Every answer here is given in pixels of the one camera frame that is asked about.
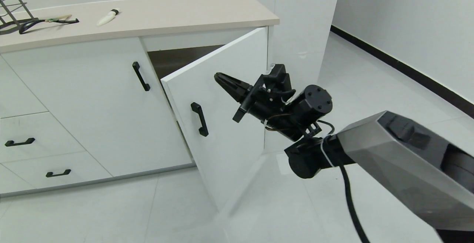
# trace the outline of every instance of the white tiled floor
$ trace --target white tiled floor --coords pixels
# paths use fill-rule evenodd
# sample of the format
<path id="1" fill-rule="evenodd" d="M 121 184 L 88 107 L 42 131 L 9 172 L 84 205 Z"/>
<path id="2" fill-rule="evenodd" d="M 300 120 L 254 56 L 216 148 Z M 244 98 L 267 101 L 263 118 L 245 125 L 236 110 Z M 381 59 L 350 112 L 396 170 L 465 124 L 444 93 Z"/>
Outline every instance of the white tiled floor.
<path id="1" fill-rule="evenodd" d="M 337 130 L 391 110 L 474 153 L 474 120 L 334 34 L 318 84 L 333 96 L 334 110 L 324 120 Z M 359 166 L 347 170 L 372 242 L 440 242 Z M 338 169 L 303 180 L 284 154 L 266 154 L 252 172 L 248 187 L 220 213 L 197 169 L 2 198 L 0 242 L 358 242 Z"/>

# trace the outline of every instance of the black cabinet handle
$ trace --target black cabinet handle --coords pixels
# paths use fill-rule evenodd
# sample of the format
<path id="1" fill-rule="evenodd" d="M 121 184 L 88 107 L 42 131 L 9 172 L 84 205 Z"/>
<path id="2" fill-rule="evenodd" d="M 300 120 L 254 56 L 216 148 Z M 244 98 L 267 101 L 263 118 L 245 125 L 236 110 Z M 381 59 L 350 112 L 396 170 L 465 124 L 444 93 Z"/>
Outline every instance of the black cabinet handle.
<path id="1" fill-rule="evenodd" d="M 209 131 L 207 130 L 206 120 L 204 119 L 203 108 L 201 107 L 201 105 L 193 102 L 193 103 L 191 103 L 191 109 L 195 113 L 199 114 L 199 119 L 201 120 L 201 125 L 203 126 L 203 127 L 199 128 L 199 133 L 203 137 L 207 137 L 209 135 Z"/>
<path id="2" fill-rule="evenodd" d="M 20 145 L 30 145 L 33 142 L 34 142 L 34 138 L 29 138 L 25 142 L 22 142 L 22 143 L 15 143 L 13 140 L 8 140 L 7 143 L 5 143 L 5 146 L 13 147 L 13 146 L 20 146 Z"/>
<path id="3" fill-rule="evenodd" d="M 142 83 L 143 89 L 145 89 L 145 91 L 148 91 L 150 89 L 150 85 L 145 83 L 145 81 L 143 81 L 143 77 L 142 77 L 142 75 L 140 74 L 140 71 L 139 71 L 140 64 L 138 64 L 138 62 L 133 62 L 132 67 L 135 70 L 135 73 L 137 74 L 138 79 L 140 80 L 140 83 Z"/>
<path id="4" fill-rule="evenodd" d="M 62 173 L 62 174 L 57 174 L 57 175 L 54 175 L 53 172 L 47 172 L 47 173 L 46 173 L 46 177 L 66 176 L 66 175 L 68 175 L 70 172 L 71 172 L 71 169 L 66 169 L 66 170 L 64 170 L 64 173 Z"/>

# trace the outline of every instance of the black wire rack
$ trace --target black wire rack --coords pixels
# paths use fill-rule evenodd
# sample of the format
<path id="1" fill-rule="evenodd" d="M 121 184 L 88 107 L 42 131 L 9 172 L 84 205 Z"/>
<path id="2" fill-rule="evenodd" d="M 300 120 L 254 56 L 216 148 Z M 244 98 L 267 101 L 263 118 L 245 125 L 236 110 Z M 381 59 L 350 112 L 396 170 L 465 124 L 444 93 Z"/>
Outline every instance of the black wire rack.
<path id="1" fill-rule="evenodd" d="M 10 34 L 20 29 L 22 23 L 35 20 L 22 0 L 0 0 L 0 35 Z M 13 12 L 25 11 L 29 18 L 18 20 Z"/>

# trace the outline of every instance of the open cabinet door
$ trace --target open cabinet door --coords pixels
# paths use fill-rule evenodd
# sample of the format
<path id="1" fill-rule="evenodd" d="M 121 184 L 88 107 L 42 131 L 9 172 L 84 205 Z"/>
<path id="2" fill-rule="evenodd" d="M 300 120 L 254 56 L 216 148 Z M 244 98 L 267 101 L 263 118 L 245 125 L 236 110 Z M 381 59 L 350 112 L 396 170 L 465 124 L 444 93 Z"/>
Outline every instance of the open cabinet door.
<path id="1" fill-rule="evenodd" d="M 267 29 L 255 29 L 161 80 L 219 210 L 262 154 L 264 127 L 250 115 L 240 123 L 232 120 L 239 103 L 215 82 L 214 74 L 254 84 L 266 71 L 267 41 Z"/>

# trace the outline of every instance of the countertop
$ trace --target countertop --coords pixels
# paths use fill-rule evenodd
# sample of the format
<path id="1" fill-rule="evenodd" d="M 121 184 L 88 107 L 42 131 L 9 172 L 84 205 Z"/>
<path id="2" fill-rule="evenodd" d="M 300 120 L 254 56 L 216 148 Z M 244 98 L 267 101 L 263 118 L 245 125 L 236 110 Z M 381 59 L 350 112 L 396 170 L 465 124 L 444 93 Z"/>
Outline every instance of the countertop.
<path id="1" fill-rule="evenodd" d="M 114 20 L 97 27 L 111 9 Z M 280 20 L 257 0 L 113 0 L 31 11 L 40 19 L 72 14 L 79 23 L 40 23 L 27 33 L 0 36 L 0 53 L 119 37 L 140 37 L 277 25 Z"/>

